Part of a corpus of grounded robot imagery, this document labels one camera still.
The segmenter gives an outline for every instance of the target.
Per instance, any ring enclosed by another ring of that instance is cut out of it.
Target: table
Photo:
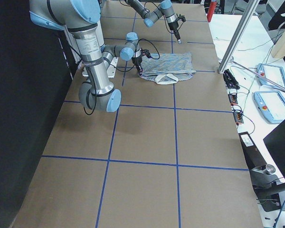
[[[212,21],[210,22],[210,30],[216,44],[216,52],[219,58],[222,58],[224,53],[226,52],[227,46],[229,41],[231,40],[233,33],[239,23],[241,16],[239,15],[213,15]],[[250,23],[248,24],[242,39],[237,47],[237,50],[233,54],[234,60],[246,67],[256,67],[257,64],[262,63],[263,59],[267,55],[269,49],[272,47],[273,42],[270,41],[270,37],[268,36],[266,30],[262,26],[260,20],[257,16],[253,16],[251,18]],[[281,66],[284,68],[285,71],[285,62],[283,59],[276,61],[276,59],[269,56],[268,63],[273,62],[273,65]],[[248,73],[245,70],[241,70],[235,67],[232,67],[231,70],[234,73],[237,81],[241,86],[249,88],[252,84],[254,76],[251,73]],[[256,146],[260,150],[262,156],[264,157],[265,161],[268,164],[273,164],[276,167],[273,159],[271,158],[265,144],[263,142],[263,138],[267,136],[276,126],[277,124],[268,124],[265,119],[261,116],[260,112],[258,111],[256,105],[254,104],[252,92],[254,91],[267,91],[272,90],[266,86],[260,86],[257,80],[254,81],[250,93],[247,97],[246,101],[246,108],[245,108],[245,115],[252,119],[252,121],[256,125],[255,131],[251,134],[253,141],[255,142]],[[239,92],[247,93],[247,90],[241,88]],[[241,107],[244,108],[246,95],[245,94],[238,94],[238,102]],[[245,124],[242,124],[238,127],[238,132],[252,132],[253,125],[250,123],[249,120],[244,118]],[[278,177],[282,177],[282,174],[277,169],[276,175]],[[273,219],[277,217],[278,211],[272,211],[266,213],[263,211],[262,207],[259,206],[262,221],[265,227],[272,227]],[[279,223],[277,227],[282,227],[285,225],[285,212],[282,212],[280,217]]]
[[[135,69],[117,72],[119,110],[92,116],[78,102],[78,73],[14,228],[262,227],[204,7],[173,7],[187,19],[182,45],[163,20],[146,28],[117,1],[102,9],[105,43],[123,44],[134,31],[162,53],[191,51],[197,73],[156,85]]]

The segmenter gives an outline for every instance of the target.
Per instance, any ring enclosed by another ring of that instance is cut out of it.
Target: folded fabric
[[[151,54],[151,56],[158,58],[158,54]],[[191,56],[191,52],[184,54],[161,54],[160,59],[152,59],[144,56],[142,57],[143,73],[140,77],[162,85],[189,80],[193,77],[192,74],[196,73],[191,63]]]

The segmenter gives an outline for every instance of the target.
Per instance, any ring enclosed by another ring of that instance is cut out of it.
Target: white table
[[[214,44],[216,46],[216,52],[218,58],[222,59],[226,49],[229,45],[229,42],[238,26],[240,21],[240,15],[213,15],[212,21],[210,22],[210,30],[213,37]],[[268,54],[269,49],[272,47],[273,42],[270,41],[270,37],[268,36],[266,30],[264,29],[262,23],[258,19],[257,16],[253,16],[251,21],[249,22],[241,41],[239,42],[236,51],[233,54],[234,60],[246,67],[256,67],[259,63],[266,62],[266,55]],[[248,48],[255,48],[253,50],[247,51],[239,51],[239,50],[246,50]],[[269,55],[267,63],[271,63],[276,61],[277,59],[272,58]],[[280,59],[273,63],[273,65],[283,67],[285,71],[285,62],[283,59]],[[254,75],[246,70],[241,70],[235,67],[231,68],[232,72],[234,73],[235,78],[237,79],[239,85],[244,86],[246,88],[250,88]],[[265,161],[268,164],[272,164],[276,167],[273,159],[271,158],[265,144],[263,142],[263,138],[265,138],[276,126],[277,124],[268,124],[266,120],[263,118],[261,113],[258,111],[258,108],[254,104],[253,95],[252,93],[255,91],[269,91],[273,90],[268,86],[260,86],[257,78],[255,79],[252,87],[250,89],[250,93],[246,100],[246,107],[244,114],[248,116],[256,125],[255,131],[251,134],[253,141],[255,142],[256,146],[260,150],[261,154],[263,155]],[[247,90],[242,88],[238,90],[238,92],[247,93]],[[246,99],[246,94],[239,93],[237,95],[237,100],[239,105],[244,108],[244,103]],[[245,132],[248,131],[249,133],[253,130],[253,124],[244,117],[244,124],[241,124],[238,127],[238,132]],[[276,175],[278,177],[282,177],[281,172],[277,169]],[[272,212],[265,212],[262,207],[259,205],[259,210],[261,213],[261,218],[263,221],[264,227],[272,227],[274,224],[274,219],[278,215],[277,211]],[[285,211],[282,212],[281,217],[279,219],[277,228],[282,228],[285,225]]]

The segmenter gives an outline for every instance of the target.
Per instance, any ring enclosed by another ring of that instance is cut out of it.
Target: striped towel
[[[158,54],[151,54],[153,58],[158,58]],[[160,59],[142,57],[143,73],[141,78],[155,81],[157,75],[173,74],[179,81],[188,80],[196,73],[191,63],[191,52],[184,54],[161,54]]]

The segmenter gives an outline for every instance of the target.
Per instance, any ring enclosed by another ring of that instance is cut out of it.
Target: red cylinder
[[[212,15],[214,13],[214,10],[215,10],[216,6],[217,6],[217,0],[211,0],[210,7],[209,7],[209,10],[208,10],[208,14],[207,14],[208,22],[211,22]]]

